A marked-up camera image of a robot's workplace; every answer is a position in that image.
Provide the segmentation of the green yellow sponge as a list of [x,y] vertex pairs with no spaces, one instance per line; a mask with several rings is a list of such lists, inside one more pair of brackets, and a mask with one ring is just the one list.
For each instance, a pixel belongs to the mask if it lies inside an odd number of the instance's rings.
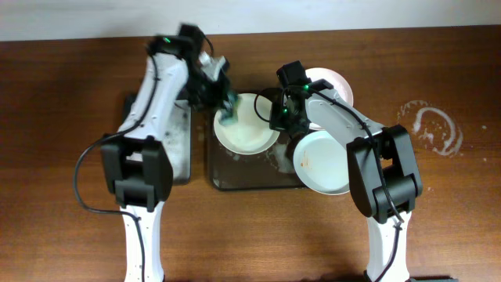
[[220,118],[218,122],[222,126],[229,126],[237,123],[238,114],[237,108],[240,103],[240,98],[236,92],[229,92],[227,98],[223,100],[220,109]]

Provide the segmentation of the pale green plate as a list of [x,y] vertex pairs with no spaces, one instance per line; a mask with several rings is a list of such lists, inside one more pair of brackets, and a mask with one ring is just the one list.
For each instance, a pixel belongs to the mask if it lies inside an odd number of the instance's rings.
[[310,133],[299,141],[293,165],[299,179],[311,190],[326,195],[350,190],[346,149],[326,131]]

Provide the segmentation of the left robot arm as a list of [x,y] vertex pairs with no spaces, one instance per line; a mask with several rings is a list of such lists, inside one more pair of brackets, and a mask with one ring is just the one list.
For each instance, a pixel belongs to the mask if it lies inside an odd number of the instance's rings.
[[174,182],[166,150],[169,119],[181,93],[190,107],[236,118],[238,98],[227,61],[203,47],[204,34],[156,36],[147,46],[145,77],[118,132],[101,146],[106,184],[124,220],[126,281],[162,281],[160,221]]

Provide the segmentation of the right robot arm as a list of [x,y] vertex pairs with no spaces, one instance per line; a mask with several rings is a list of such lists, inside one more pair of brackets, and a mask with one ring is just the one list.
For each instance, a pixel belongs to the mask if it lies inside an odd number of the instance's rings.
[[370,120],[324,79],[284,85],[272,107],[272,128],[299,133],[311,123],[346,151],[351,198],[366,217],[369,231],[364,279],[409,281],[407,231],[423,184],[408,131]]

